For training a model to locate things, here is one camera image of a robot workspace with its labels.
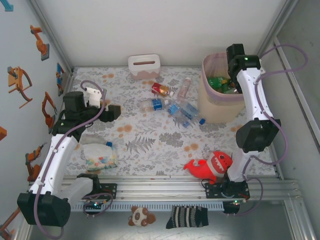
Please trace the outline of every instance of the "black sock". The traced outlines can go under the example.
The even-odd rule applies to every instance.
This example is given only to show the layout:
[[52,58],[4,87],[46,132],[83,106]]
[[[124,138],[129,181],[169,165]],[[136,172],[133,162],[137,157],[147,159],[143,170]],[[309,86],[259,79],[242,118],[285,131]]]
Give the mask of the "black sock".
[[201,206],[174,206],[166,229],[208,226],[208,209]]

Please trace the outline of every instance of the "purple cable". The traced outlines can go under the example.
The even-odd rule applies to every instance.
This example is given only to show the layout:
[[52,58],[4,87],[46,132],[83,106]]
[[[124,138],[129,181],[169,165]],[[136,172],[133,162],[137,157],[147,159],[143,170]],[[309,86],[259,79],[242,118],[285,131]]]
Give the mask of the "purple cable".
[[[265,109],[264,109],[264,106],[263,106],[263,104],[262,104],[262,102],[261,102],[261,99],[259,98],[258,83],[259,83],[262,79],[264,79],[264,78],[266,78],[266,77],[269,77],[269,76],[271,76],[271,75],[282,74],[282,73],[290,73],[290,72],[295,72],[295,71],[302,70],[302,69],[308,64],[308,61],[309,61],[308,55],[305,53],[305,51],[304,51],[302,48],[300,48],[300,47],[298,47],[298,46],[296,46],[296,45],[293,45],[293,44],[289,44],[289,43],[280,44],[280,45],[277,45],[277,46],[275,46],[275,47],[272,47],[271,49],[269,49],[268,51],[266,51],[265,53],[263,53],[263,54],[261,55],[261,58],[262,58],[263,56],[267,55],[268,53],[270,53],[271,51],[273,51],[273,50],[275,50],[275,49],[277,49],[277,48],[281,48],[281,47],[291,47],[291,48],[294,48],[294,49],[298,50],[300,53],[302,53],[302,55],[303,55],[303,57],[304,57],[304,64],[301,65],[301,66],[299,66],[299,67],[292,68],[292,69],[278,70],[278,71],[272,71],[272,72],[265,73],[265,74],[261,75],[260,77],[258,77],[258,79],[256,80],[256,82],[254,83],[254,84],[255,84],[255,85],[254,85],[254,91],[255,91],[256,99],[257,99],[257,101],[258,101],[258,104],[259,104],[259,106],[260,106],[263,114],[279,129],[279,131],[280,131],[280,133],[282,134],[283,139],[284,139],[284,152],[283,152],[282,157],[280,157],[279,160],[274,161],[274,162],[266,162],[266,161],[261,160],[261,159],[258,158],[257,156],[254,156],[254,155],[250,156],[251,158],[256,159],[258,162],[260,162],[260,163],[262,163],[262,164],[269,165],[269,166],[270,166],[270,165],[279,164],[279,163],[281,163],[281,162],[285,159],[285,157],[286,157],[287,154],[288,154],[288,139],[287,139],[287,136],[286,136],[286,134],[285,134],[284,129],[283,129],[271,116],[269,116],[269,115],[266,113],[266,111],[265,111]],[[236,214],[235,216],[244,216],[244,215],[247,215],[247,214],[251,213],[253,210],[255,210],[255,209],[258,207],[258,205],[260,204],[260,202],[261,202],[261,200],[262,200],[262,198],[263,198],[263,195],[264,195],[264,187],[263,187],[263,184],[262,184],[261,180],[260,180],[259,178],[257,178],[257,177],[251,177],[251,178],[247,179],[246,176],[245,176],[246,170],[247,170],[247,168],[248,168],[248,166],[249,166],[249,163],[251,162],[251,158],[250,158],[250,159],[246,162],[246,164],[244,165],[244,168],[243,168],[243,171],[242,171],[242,176],[243,176],[243,179],[246,180],[247,182],[249,182],[249,181],[251,181],[251,180],[257,180],[257,181],[260,183],[260,185],[261,185],[261,195],[260,195],[260,198],[259,198],[259,200],[258,200],[258,203],[257,203],[253,208],[249,209],[248,211],[245,211],[245,212],[242,212],[242,213],[238,213],[238,214]]]
[[[93,215],[93,218],[94,218],[94,217],[97,217],[97,216],[103,214],[105,211],[107,211],[107,210],[110,208],[112,202],[114,201],[114,197],[113,197],[112,194],[110,194],[110,193],[102,192],[102,193],[92,194],[92,195],[89,195],[89,196],[84,196],[84,197],[82,198],[82,199],[89,199],[89,198],[94,198],[94,197],[99,197],[99,196],[110,196],[111,202],[109,203],[108,206],[106,206],[105,209],[103,209],[102,211],[100,211],[100,212],[97,213],[97,214],[94,214],[94,215]],[[83,205],[83,213],[86,214],[86,215],[88,215],[88,213],[86,212],[86,207],[89,206],[89,205],[90,205],[90,203],[87,203],[87,204]]]
[[[95,115],[93,118],[91,118],[90,120],[84,122],[84,123],[81,123],[79,124],[78,126],[75,126],[73,128],[71,128],[69,131],[67,131],[62,137],[61,139],[58,141],[58,143],[56,144],[54,150],[56,150],[58,152],[58,147],[60,146],[60,144],[62,143],[62,141],[70,134],[72,133],[74,130],[77,130],[78,128],[81,128],[93,121],[95,121],[103,112],[104,108],[105,108],[105,104],[106,104],[106,93],[101,89],[101,87],[99,87],[95,82],[93,81],[90,81],[90,80],[83,80],[80,84],[80,87],[86,91],[86,88],[83,87],[84,83],[90,83],[90,84],[93,84],[96,88],[98,88],[98,90],[102,93],[102,100],[103,100],[103,104],[102,104],[102,107],[100,109],[100,111],[98,112],[97,115]],[[55,156],[55,152],[53,151],[51,153],[51,156],[49,158],[49,161],[44,169],[44,172],[43,172],[43,175],[42,175],[42,178],[41,178],[41,183],[44,183],[45,179],[46,179],[46,175],[48,173],[48,170],[50,168],[50,165],[51,165],[51,162]],[[35,219],[35,223],[36,225],[38,226],[38,228],[40,229],[40,231],[46,235],[48,238],[50,239],[54,239],[54,240],[57,240],[57,239],[60,239],[63,234],[64,234],[64,227],[61,227],[61,233],[59,236],[53,236],[51,235],[50,233],[48,233],[44,227],[41,225],[40,221],[39,221],[39,217],[38,217],[38,202],[39,202],[39,197],[40,197],[40,192],[41,192],[41,189],[42,189],[43,185],[39,185],[38,187],[38,191],[36,192],[36,195],[35,195],[35,200],[34,200],[34,205],[33,205],[33,214],[34,214],[34,219]]]

